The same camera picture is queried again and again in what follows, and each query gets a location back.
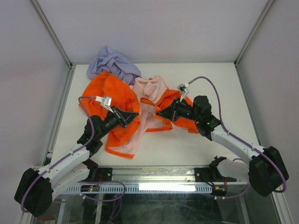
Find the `orange jacket with pink lining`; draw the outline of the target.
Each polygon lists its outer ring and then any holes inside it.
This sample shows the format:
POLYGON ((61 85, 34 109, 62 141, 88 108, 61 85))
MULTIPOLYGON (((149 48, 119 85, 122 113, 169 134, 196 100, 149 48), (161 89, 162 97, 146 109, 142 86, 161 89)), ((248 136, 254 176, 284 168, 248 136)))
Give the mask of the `orange jacket with pink lining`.
POLYGON ((139 113, 128 127, 118 126, 109 132, 105 151, 110 154, 132 159, 145 132, 170 131, 173 125, 190 133, 198 133, 192 120, 179 118, 170 121, 157 116, 158 111, 170 106, 175 98, 181 96, 178 90, 169 89, 160 76, 150 79, 138 77, 134 84, 126 84, 117 76, 103 71, 89 83, 83 96, 81 107, 86 108, 91 116, 98 115, 103 119, 108 113, 93 99, 95 96, 109 96, 112 106, 139 113))

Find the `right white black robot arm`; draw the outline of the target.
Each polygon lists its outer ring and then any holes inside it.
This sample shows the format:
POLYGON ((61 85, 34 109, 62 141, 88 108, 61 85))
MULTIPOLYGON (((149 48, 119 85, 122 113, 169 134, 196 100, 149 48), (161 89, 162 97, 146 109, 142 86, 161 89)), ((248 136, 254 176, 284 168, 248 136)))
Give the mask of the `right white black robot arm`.
POLYGON ((212 114, 207 96, 196 96, 193 105, 175 98, 170 106, 157 112, 157 115, 170 121, 179 118, 194 121, 201 136, 222 145, 239 157, 240 162, 226 157, 212 161, 209 169, 211 179, 219 181, 223 177, 235 178, 249 184, 261 196, 286 191, 289 175, 280 152, 275 147, 265 148, 249 143, 228 130, 212 114))

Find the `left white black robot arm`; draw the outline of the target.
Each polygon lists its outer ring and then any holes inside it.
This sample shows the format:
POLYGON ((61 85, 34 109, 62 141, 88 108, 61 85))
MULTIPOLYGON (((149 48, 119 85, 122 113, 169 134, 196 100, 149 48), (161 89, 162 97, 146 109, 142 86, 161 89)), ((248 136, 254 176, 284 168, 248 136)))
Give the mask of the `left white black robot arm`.
POLYGON ((83 134, 67 153, 46 166, 23 173, 14 196, 21 210, 38 217, 71 185, 84 179, 94 181, 98 165, 90 158, 103 145, 102 138, 118 127, 128 127, 138 115, 112 106, 104 119, 88 116, 83 134))

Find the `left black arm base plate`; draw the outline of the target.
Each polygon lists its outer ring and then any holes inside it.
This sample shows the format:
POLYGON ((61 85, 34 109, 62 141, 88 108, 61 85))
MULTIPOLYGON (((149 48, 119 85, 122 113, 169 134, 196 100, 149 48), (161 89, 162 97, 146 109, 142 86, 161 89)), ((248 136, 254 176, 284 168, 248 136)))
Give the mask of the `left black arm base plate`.
POLYGON ((112 168, 98 167, 93 180, 95 182, 107 182, 111 181, 113 176, 112 168))

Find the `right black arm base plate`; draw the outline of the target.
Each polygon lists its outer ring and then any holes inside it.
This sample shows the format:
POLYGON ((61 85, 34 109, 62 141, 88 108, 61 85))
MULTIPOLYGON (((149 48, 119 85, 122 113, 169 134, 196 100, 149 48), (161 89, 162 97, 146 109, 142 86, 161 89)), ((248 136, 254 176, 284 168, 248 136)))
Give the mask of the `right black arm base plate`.
POLYGON ((210 167, 194 168, 194 178, 195 182, 237 182, 235 178, 223 177, 216 169, 210 167))

